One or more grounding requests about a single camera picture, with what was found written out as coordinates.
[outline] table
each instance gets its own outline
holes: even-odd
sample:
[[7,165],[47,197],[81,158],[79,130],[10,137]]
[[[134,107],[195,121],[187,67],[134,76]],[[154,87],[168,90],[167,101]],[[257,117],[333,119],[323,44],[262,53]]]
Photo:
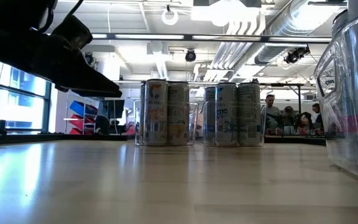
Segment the table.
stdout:
[[0,223],[358,223],[358,179],[323,146],[0,146]]

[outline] ceiling light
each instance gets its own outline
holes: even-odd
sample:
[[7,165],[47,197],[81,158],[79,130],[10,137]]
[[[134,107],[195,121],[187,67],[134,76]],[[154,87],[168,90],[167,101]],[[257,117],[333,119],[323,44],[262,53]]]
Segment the ceiling light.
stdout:
[[329,44],[332,38],[330,37],[270,37],[268,40],[273,42]]
[[116,34],[116,39],[138,39],[138,40],[183,40],[184,35],[168,34]]
[[[167,13],[168,12],[173,12],[173,17],[171,19],[167,19]],[[169,26],[173,26],[175,25],[178,20],[179,20],[179,16],[178,16],[178,12],[174,9],[168,11],[167,9],[164,10],[164,12],[161,15],[161,20],[163,23],[165,23],[166,25]]]
[[119,81],[114,81],[115,83],[126,83],[126,84],[141,84],[143,83],[142,81],[127,81],[127,80],[119,80]]
[[266,43],[268,47],[307,47],[307,44],[292,44],[292,43]]
[[258,42],[260,37],[241,36],[241,35],[194,35],[193,40],[219,40],[234,42]]
[[107,39],[107,34],[92,34],[95,39]]

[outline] can label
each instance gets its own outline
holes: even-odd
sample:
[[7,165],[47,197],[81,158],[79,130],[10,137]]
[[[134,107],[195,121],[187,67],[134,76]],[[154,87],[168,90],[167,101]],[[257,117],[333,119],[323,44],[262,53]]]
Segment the can label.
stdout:
[[215,141],[218,145],[235,145],[237,131],[237,87],[236,85],[216,86]]
[[238,88],[239,143],[258,144],[262,138],[260,88],[247,83]]
[[186,83],[171,83],[168,86],[168,135],[170,144],[186,145],[190,128],[190,89]]
[[204,144],[213,146],[215,142],[215,87],[205,88],[204,100]]
[[167,83],[146,83],[145,135],[146,144],[167,142]]

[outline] clear plastic container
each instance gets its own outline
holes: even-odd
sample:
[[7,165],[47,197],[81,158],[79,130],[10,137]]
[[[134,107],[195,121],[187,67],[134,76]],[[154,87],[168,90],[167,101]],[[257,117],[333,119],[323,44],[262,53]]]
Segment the clear plastic container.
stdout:
[[162,102],[157,107],[134,102],[135,144],[138,146],[192,146],[196,139],[197,103]]
[[328,45],[314,75],[329,160],[358,175],[358,18]]
[[260,147],[264,145],[266,109],[260,103],[205,102],[205,146]]

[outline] air duct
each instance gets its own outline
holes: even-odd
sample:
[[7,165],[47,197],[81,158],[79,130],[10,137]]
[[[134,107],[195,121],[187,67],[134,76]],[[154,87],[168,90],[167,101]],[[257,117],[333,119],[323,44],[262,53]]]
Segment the air duct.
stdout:
[[[326,22],[337,11],[337,6],[312,6],[310,0],[293,0],[277,19],[265,30],[264,35],[277,36],[306,36]],[[272,63],[286,51],[287,47],[267,46],[265,44],[252,44],[246,56],[235,66],[235,74],[239,77],[249,78]]]

